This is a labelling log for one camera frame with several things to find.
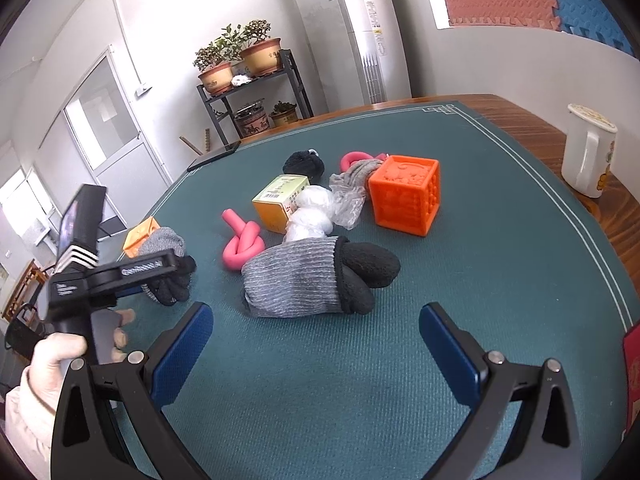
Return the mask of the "person's left hand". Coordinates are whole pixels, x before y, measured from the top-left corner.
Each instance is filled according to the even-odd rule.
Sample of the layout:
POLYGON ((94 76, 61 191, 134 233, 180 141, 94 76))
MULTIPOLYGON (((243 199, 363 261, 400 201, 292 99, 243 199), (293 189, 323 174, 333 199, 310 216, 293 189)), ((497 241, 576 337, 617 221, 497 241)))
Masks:
MULTIPOLYGON (((114 329, 113 348, 109 363, 126 359, 123 348, 128 344, 128 336, 122 326, 134 322, 136 312, 132 309, 115 310, 120 317, 119 326, 114 329)), ((39 341, 35 346, 34 358, 27 373, 30 390, 43 405, 54 414, 63 385, 62 363, 81 358, 88 351, 87 341, 75 334, 54 333, 39 341)))

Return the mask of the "cream left sleeve forearm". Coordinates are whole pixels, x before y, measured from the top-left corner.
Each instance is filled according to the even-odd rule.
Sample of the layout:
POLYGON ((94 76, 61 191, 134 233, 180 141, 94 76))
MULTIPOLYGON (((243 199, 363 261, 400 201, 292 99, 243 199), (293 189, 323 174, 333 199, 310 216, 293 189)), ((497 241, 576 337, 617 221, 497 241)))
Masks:
POLYGON ((32 391, 29 371, 23 370, 21 383, 6 395, 6 437, 36 479, 50 479, 54 414, 32 391))

